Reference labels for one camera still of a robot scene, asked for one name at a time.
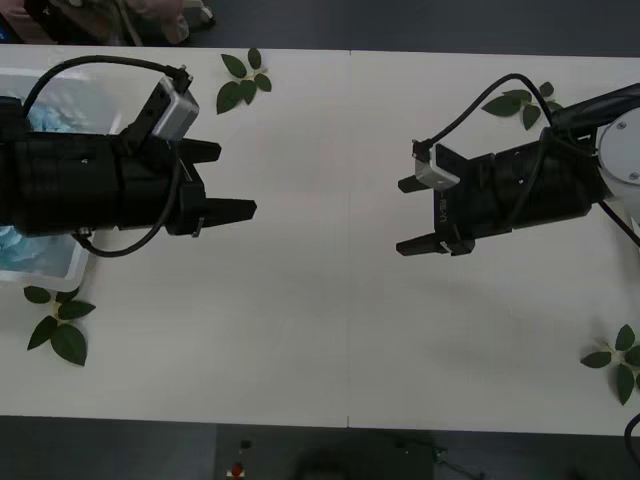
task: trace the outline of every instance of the gray floor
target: gray floor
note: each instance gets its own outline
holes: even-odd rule
[[[637,0],[206,0],[193,47],[640,56]]]
[[[247,480],[296,480],[327,459],[348,466],[350,480],[466,478],[434,464],[427,444],[447,449],[451,464],[486,480],[638,478],[617,437],[29,417],[0,417],[0,478],[223,480],[240,461]]]

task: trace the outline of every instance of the cable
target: cable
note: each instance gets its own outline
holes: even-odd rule
[[[629,225],[627,225],[625,221],[616,214],[616,212],[611,210],[611,207],[607,205],[604,200],[600,200],[598,202],[598,205],[600,205],[605,213],[609,215],[609,217],[611,217],[611,220],[613,220],[616,225],[618,225],[622,229],[622,231],[627,234],[627,236],[633,241],[633,243],[635,243],[636,246],[640,248],[640,237],[635,234],[631,227],[629,227]]]
[[[540,175],[540,170],[542,169],[542,163],[544,161],[544,152],[545,152],[545,144],[546,142],[540,141],[538,145],[538,151],[536,152],[536,162],[533,164],[533,168],[531,169],[531,174],[527,180],[527,184],[524,187],[524,190],[520,193],[518,200],[516,200],[516,204],[514,205],[511,213],[507,217],[507,220],[504,223],[505,228],[510,228],[515,221],[518,219],[518,215],[524,208],[525,203],[529,200],[529,195],[533,191],[533,187],[538,180],[538,175]]]
[[[149,230],[144,237],[142,237],[130,247],[114,251],[100,250],[94,247],[87,238],[80,234],[74,233],[73,235],[71,235],[85,250],[88,250],[90,253],[103,258],[124,257],[125,255],[129,255],[130,253],[141,249],[147,243],[149,243],[149,241],[153,237],[156,236],[162,226],[167,222],[169,215],[171,214],[171,209],[173,208],[173,204],[176,200],[176,197],[178,196],[178,187],[180,186],[182,163],[180,161],[180,155],[178,153],[177,145],[174,145],[173,147],[169,145],[169,149],[173,152],[175,160],[175,163],[173,165],[173,173],[171,175],[171,185],[169,186],[169,195],[167,196],[167,201],[164,205],[164,208],[162,209],[162,213],[160,214],[158,221],[153,227],[151,227],[151,230]]]
[[[482,92],[480,94],[480,96],[478,98],[476,98],[475,101],[471,105],[469,105],[469,107],[464,112],[462,112],[462,114],[458,118],[456,118],[451,124],[449,124],[449,126],[447,126],[444,130],[442,130],[437,135],[435,135],[433,138],[430,138],[430,139],[428,139],[426,141],[429,142],[432,145],[438,143],[439,141],[441,141],[444,137],[446,137],[452,131],[454,131],[462,122],[464,122],[467,119],[467,117],[469,115],[471,115],[471,113],[473,113],[473,111],[476,108],[478,108],[480,106],[480,104],[484,100],[486,100],[486,98],[489,95],[491,95],[493,93],[493,91],[495,89],[497,89],[503,83],[508,82],[509,80],[520,80],[522,83],[524,83],[524,85],[531,91],[531,93],[533,94],[535,99],[540,104],[540,108],[542,108],[542,111],[544,112],[544,116],[547,118],[547,121],[549,122],[549,125],[553,126],[553,119],[551,118],[551,110],[549,109],[549,106],[547,105],[547,101],[540,94],[540,92],[538,91],[536,86],[533,84],[533,82],[531,82],[531,80],[529,80],[527,77],[525,77],[524,75],[522,75],[520,73],[510,73],[510,74],[505,75],[504,77],[496,80],[495,82],[493,82],[489,86],[489,88],[487,88],[484,92]]]
[[[631,458],[636,464],[636,467],[638,467],[638,470],[640,470],[640,458],[638,458],[638,453],[633,449],[633,445],[631,444],[631,433],[633,432],[633,429],[636,428],[636,425],[638,425],[638,423],[640,423],[640,415],[636,415],[635,417],[633,417],[633,419],[631,419],[631,421],[629,422],[629,425],[627,425],[627,428],[625,428],[624,445],[625,447],[627,447],[627,451],[629,452],[629,455],[631,455]]]
[[[483,101],[485,101],[489,95],[493,93],[494,90],[496,90],[500,85],[508,82],[509,80],[520,80],[529,89],[529,91],[531,91],[535,99],[540,104],[540,108],[542,108],[542,111],[544,112],[544,116],[547,118],[549,125],[553,126],[553,118],[551,116],[551,110],[549,109],[549,105],[547,105],[547,101],[544,99],[542,94],[538,91],[538,89],[533,84],[533,82],[520,73],[510,73],[496,80],[491,85],[489,85],[489,87],[484,92],[482,92],[480,96],[476,98],[473,101],[473,103],[469,105],[469,107],[467,107],[467,109],[464,112],[462,112],[462,114],[460,114],[460,116],[458,116],[458,118],[456,118],[447,127],[445,127],[444,130],[442,130],[440,133],[435,135],[433,138],[425,140],[425,142],[428,145],[434,145],[440,142],[444,137],[449,135],[458,126],[460,126],[460,124],[464,122],[469,117],[469,115],[471,115],[471,113],[473,113],[473,111],[476,108],[478,108],[480,104]],[[516,204],[513,210],[511,210],[511,213],[507,217],[507,221],[505,222],[506,227],[510,227],[511,225],[513,225],[515,220],[518,218],[518,215],[520,215],[520,211],[524,207],[524,204],[527,202],[529,195],[531,194],[531,191],[533,190],[533,187],[536,183],[536,180],[538,179],[538,175],[540,174],[543,161],[544,161],[544,148],[541,142],[540,148],[538,151],[538,158],[536,159],[536,163],[533,166],[531,175],[529,175],[527,185],[525,186],[524,190],[518,197],[518,200],[516,201]]]
[[[114,63],[118,65],[146,68],[147,70],[155,70],[156,72],[164,73],[171,78],[176,78],[176,76],[180,72],[180,70],[170,65],[160,65],[159,63],[149,62],[147,60],[139,60],[137,58],[114,57],[109,55],[88,55],[84,57],[73,58],[71,60],[66,60],[62,63],[59,63],[55,67],[48,70],[38,79],[36,84],[29,92],[27,99],[24,101],[24,105],[22,107],[22,116],[24,118],[27,118],[29,116],[31,107],[38,98],[38,95],[40,95],[42,89],[47,85],[47,83],[51,81],[53,77],[70,68],[74,68],[80,65],[87,65],[89,63]]]

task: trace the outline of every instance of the tabletop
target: tabletop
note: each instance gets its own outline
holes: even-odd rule
[[[411,139],[506,73],[551,81],[570,105],[635,83],[640,60],[266,50],[273,92],[221,116],[219,50],[2,47],[2,67],[96,52],[186,65],[201,107],[188,136],[222,145],[199,167],[207,192],[258,210],[197,240],[163,234],[92,260],[84,368],[27,352],[42,314],[18,287],[0,289],[0,414],[620,434],[637,413],[638,395],[620,406],[609,372],[579,363],[595,339],[638,326],[638,252],[597,208],[464,257],[402,257],[395,244],[433,229],[432,194],[397,190],[413,173]],[[123,123],[157,80],[84,71]],[[534,141],[539,123],[526,132],[478,111],[445,143],[497,152]],[[109,232],[101,245],[139,236]]]

